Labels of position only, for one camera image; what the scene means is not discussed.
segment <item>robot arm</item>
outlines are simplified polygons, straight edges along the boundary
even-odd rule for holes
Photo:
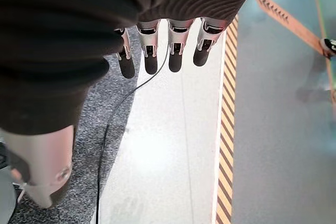
[[[169,68],[181,68],[188,31],[202,18],[194,63],[245,0],[0,0],[0,128],[12,176],[39,206],[63,196],[71,174],[76,125],[91,85],[117,53],[134,76],[127,29],[137,25],[145,67],[157,71],[158,25],[169,19]]]

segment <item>yellow and black striped tape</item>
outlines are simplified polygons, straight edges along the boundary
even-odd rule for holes
[[[226,29],[222,123],[220,125],[221,145],[219,150],[217,224],[231,223],[232,215],[237,41],[238,15]]]

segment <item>black fingertip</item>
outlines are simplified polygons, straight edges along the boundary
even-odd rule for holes
[[[176,73],[179,72],[182,66],[182,55],[179,55],[178,52],[175,52],[173,55],[169,56],[169,69],[170,71]]]
[[[69,189],[69,184],[70,184],[70,178],[66,181],[66,183],[61,188],[59,188],[56,192],[50,195],[52,205],[49,208],[55,207],[58,203],[60,203],[62,199],[64,199]]]
[[[158,59],[156,57],[153,57],[149,55],[148,57],[145,57],[145,69],[146,72],[149,74],[155,74],[158,70]]]
[[[126,78],[126,79],[132,79],[135,75],[135,69],[134,69],[134,63],[133,59],[126,59],[124,57],[121,58],[121,60],[118,61],[121,74]]]
[[[199,51],[197,48],[194,54],[194,64],[198,67],[203,66],[208,60],[209,52],[206,50]]]

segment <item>white tile floor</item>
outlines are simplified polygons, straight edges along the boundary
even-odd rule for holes
[[[182,71],[168,65],[137,91],[117,159],[101,197],[104,224],[212,222],[221,97],[220,38],[202,68],[193,65],[200,26],[193,24]],[[159,29],[159,66],[167,22]],[[138,84],[150,76],[143,62]]]

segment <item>shoe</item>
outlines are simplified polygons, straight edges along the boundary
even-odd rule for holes
[[[333,39],[321,39],[320,40],[321,47],[332,53],[333,55],[336,55],[336,40]]]

